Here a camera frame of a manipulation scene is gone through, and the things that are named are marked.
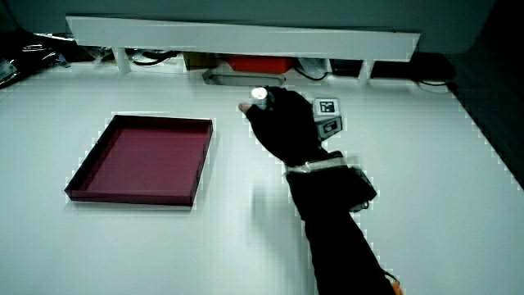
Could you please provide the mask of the person's right hand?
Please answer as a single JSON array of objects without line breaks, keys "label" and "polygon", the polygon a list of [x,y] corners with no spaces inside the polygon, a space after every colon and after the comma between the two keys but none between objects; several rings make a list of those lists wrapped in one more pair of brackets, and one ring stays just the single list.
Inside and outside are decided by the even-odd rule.
[{"label": "person's right hand", "polygon": [[273,100],[267,102],[264,110],[247,102],[238,107],[268,152],[288,167],[342,156],[339,151],[323,149],[310,102],[295,91],[276,87],[266,90]]}]

